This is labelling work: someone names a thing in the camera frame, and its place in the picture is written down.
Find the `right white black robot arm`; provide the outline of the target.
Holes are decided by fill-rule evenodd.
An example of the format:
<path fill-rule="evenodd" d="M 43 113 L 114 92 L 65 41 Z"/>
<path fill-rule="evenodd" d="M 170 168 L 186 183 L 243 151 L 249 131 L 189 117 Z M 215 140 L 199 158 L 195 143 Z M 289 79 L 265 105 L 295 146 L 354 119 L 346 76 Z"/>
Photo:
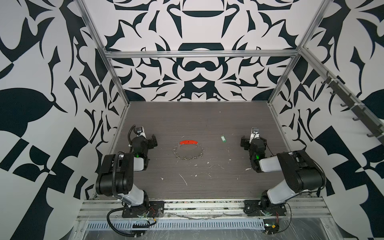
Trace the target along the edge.
<path fill-rule="evenodd" d="M 264 191 L 256 207 L 266 216 L 297 195 L 321 190 L 326 185 L 324 171 L 304 150 L 282 152 L 267 158 L 267 140 L 256 134 L 250 138 L 243 136 L 240 146 L 249 152 L 251 167 L 257 173 L 283 173 L 284 180 Z"/>

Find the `silver keyring with red tag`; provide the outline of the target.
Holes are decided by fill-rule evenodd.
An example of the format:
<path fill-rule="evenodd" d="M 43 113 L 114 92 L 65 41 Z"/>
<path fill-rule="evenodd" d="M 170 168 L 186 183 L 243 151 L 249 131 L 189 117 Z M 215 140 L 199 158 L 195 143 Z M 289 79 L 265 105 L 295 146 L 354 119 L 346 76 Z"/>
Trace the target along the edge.
<path fill-rule="evenodd" d="M 173 148 L 173 153 L 179 160 L 189 161 L 202 157 L 204 148 L 195 140 L 184 140 Z"/>

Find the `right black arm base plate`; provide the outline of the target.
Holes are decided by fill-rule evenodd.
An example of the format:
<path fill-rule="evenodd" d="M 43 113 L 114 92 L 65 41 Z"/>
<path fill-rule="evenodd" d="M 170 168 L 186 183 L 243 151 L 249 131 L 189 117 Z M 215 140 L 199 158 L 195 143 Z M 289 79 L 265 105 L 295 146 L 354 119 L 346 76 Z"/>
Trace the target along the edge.
<path fill-rule="evenodd" d="M 285 216 L 287 208 L 285 204 L 274 205 L 269 200 L 245 200 L 243 212 L 248 217 L 276 217 Z"/>

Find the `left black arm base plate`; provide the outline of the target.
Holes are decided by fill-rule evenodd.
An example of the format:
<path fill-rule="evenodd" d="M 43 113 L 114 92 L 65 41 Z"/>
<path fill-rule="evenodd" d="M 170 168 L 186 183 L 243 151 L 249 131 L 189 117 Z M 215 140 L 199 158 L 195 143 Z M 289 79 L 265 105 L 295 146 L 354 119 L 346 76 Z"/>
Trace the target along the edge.
<path fill-rule="evenodd" d="M 123 218 L 138 218 L 138 217 L 147 217 L 147 218 L 156 218 L 164 213 L 165 202 L 164 201 L 149 201 L 144 202 L 140 206 L 128 207 L 126 210 L 123 210 Z"/>

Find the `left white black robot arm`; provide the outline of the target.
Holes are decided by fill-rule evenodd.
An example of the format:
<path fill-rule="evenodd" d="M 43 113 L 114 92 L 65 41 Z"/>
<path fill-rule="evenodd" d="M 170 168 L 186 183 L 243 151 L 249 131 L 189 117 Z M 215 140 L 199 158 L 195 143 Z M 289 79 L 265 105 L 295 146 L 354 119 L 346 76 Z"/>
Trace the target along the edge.
<path fill-rule="evenodd" d="M 148 151 L 157 147 L 157 139 L 144 135 L 132 140 L 130 153 L 119 152 L 104 157 L 96 180 L 96 193 L 114 197 L 130 207 L 148 204 L 148 195 L 134 184 L 134 173 L 145 171 L 149 165 Z"/>

